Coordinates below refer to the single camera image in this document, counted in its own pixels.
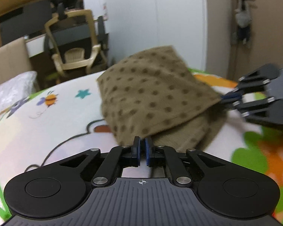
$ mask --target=chair backrest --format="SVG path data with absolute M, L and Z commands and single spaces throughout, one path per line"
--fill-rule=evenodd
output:
M 89 28 L 90 39 L 91 39 L 91 47 L 98 44 L 97 36 L 96 36 L 96 32 L 95 32 L 93 15 L 92 15 L 91 10 L 89 10 L 89 9 L 74 10 L 74 11 L 65 12 L 65 14 L 67 15 L 67 19 L 71 19 L 71 18 L 74 19 L 74 18 L 77 17 L 81 21 L 82 17 L 83 17 L 83 20 L 86 21 L 88 28 Z M 59 55 L 59 57 L 61 57 L 62 61 L 65 61 L 64 55 L 63 55 L 63 57 L 61 56 L 60 51 L 59 51 L 59 46 L 57 45 L 57 42 L 54 38 L 54 35 L 52 34 L 52 28 L 55 27 L 55 25 L 57 25 L 59 22 L 63 22 L 63 20 L 60 21 L 58 19 L 58 16 L 52 18 L 51 20 L 49 20 L 45 24 L 45 31 L 46 31 L 46 34 L 48 35 L 49 39 L 51 40 L 51 42 L 53 44 L 55 53 L 57 53 Z

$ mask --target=black circular joint cover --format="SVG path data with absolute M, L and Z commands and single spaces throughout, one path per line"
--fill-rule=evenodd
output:
M 76 169 L 41 167 L 10 180 L 5 201 L 13 214 L 28 218 L 53 218 L 77 208 L 86 198 L 85 182 Z
M 211 168 L 197 194 L 216 213 L 239 219 L 272 214 L 280 198 L 274 180 L 235 164 Z
M 61 189 L 58 180 L 48 177 L 37 178 L 26 185 L 26 192 L 37 198 L 46 198 L 55 195 Z

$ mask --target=computer monitor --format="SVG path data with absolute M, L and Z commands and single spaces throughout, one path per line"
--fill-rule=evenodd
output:
M 52 11 L 48 0 L 29 3 L 0 16 L 2 45 L 25 35 L 42 31 L 44 24 L 51 18 Z

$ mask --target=brown door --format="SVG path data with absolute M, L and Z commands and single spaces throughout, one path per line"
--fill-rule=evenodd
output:
M 231 47 L 228 77 L 241 76 L 266 64 L 283 68 L 283 0 L 256 0 L 250 2 L 252 13 L 251 48 L 239 43 Z

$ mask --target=cartoon bee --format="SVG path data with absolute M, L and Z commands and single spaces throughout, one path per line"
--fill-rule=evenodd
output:
M 57 101 L 58 94 L 53 94 L 53 91 L 48 92 L 46 97 L 42 97 L 39 102 L 37 102 L 37 105 L 41 105 L 45 103 L 47 107 L 52 106 Z

